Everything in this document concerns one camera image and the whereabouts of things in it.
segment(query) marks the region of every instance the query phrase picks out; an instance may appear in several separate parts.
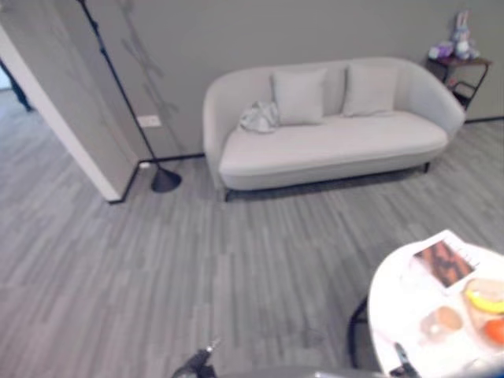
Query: floor lamp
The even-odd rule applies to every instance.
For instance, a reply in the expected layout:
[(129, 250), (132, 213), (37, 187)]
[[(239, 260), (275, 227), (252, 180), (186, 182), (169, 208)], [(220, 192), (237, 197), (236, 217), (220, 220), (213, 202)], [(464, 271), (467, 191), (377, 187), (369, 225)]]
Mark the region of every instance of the floor lamp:
[(107, 65), (109, 66), (110, 72), (112, 73), (112, 76), (116, 81), (117, 87), (119, 88), (119, 92), (123, 96), (124, 102), (126, 102), (126, 106), (128, 107), (129, 113), (132, 115), (133, 121), (135, 122), (135, 126), (136, 128), (138, 128), (139, 133), (142, 136), (143, 141), (145, 142), (147, 149), (150, 152), (150, 155), (152, 156), (152, 162), (156, 165), (157, 168), (156, 175), (154, 176), (154, 179), (152, 180), (152, 184), (150, 185), (150, 187), (152, 188), (153, 191), (157, 193), (165, 193), (167, 191), (172, 191), (176, 189), (180, 185), (182, 178), (176, 173), (170, 172), (168, 169), (164, 169), (163, 167), (161, 167), (159, 159), (156, 157), (156, 154), (154, 153), (154, 150), (152, 149), (152, 146), (149, 143), (149, 139), (147, 139), (145, 132), (143, 131), (142, 127), (140, 126), (140, 123), (136, 118), (133, 106), (130, 103), (128, 96), (126, 95), (126, 91), (124, 90), (123, 84), (121, 83), (119, 76), (117, 75), (117, 71), (112, 64), (112, 61), (110, 60), (109, 53), (105, 48), (105, 43), (103, 42), (102, 35), (100, 34), (100, 31), (98, 29), (98, 22), (96, 22), (95, 19), (93, 19), (93, 16), (89, 12), (86, 0), (77, 0), (77, 1), (82, 6), (82, 10), (86, 14), (86, 18), (89, 21), (91, 28), (93, 29), (96, 39), (98, 40), (100, 52), (105, 58)]

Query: sofa leg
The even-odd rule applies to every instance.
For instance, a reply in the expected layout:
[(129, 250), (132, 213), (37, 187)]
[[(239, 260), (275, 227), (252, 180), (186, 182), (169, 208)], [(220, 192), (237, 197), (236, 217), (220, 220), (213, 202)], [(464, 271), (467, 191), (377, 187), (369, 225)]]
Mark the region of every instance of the sofa leg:
[(229, 190), (226, 188), (219, 189), (218, 195), (219, 195), (219, 202), (227, 202), (229, 199)]

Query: white sofa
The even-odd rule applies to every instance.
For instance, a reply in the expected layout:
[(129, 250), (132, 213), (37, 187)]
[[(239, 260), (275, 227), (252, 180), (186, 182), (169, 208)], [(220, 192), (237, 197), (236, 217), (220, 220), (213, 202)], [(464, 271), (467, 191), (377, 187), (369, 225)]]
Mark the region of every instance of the white sofa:
[[(346, 68), (354, 63), (398, 69), (395, 111), (340, 115)], [(237, 128), (242, 111), (272, 101), (271, 74), (328, 69), (324, 123), (285, 126), (272, 134)], [(454, 96), (410, 61), (373, 57), (232, 72), (209, 88), (203, 106), (204, 151), (216, 189), (255, 190), (405, 169), (441, 154), (465, 121)]]

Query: sofa seat cushion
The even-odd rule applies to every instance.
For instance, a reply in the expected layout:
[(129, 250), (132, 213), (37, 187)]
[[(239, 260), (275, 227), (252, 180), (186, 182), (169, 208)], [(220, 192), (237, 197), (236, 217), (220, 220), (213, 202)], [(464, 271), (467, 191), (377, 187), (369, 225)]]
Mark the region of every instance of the sofa seat cushion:
[(228, 137), (219, 172), (231, 189), (278, 187), (306, 182), (306, 175), (330, 180), (406, 168), (428, 161), (447, 144), (442, 128), (412, 113), (333, 116), (320, 125), (268, 135), (237, 128)]

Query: floor lamp base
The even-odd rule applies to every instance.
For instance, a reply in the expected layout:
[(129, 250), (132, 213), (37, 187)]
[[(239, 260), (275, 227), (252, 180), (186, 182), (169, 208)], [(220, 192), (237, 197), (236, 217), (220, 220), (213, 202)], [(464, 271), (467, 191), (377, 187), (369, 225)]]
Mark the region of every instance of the floor lamp base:
[(168, 169), (157, 168), (156, 176), (152, 180), (150, 187), (156, 193), (166, 193), (175, 190), (182, 182), (182, 177)]

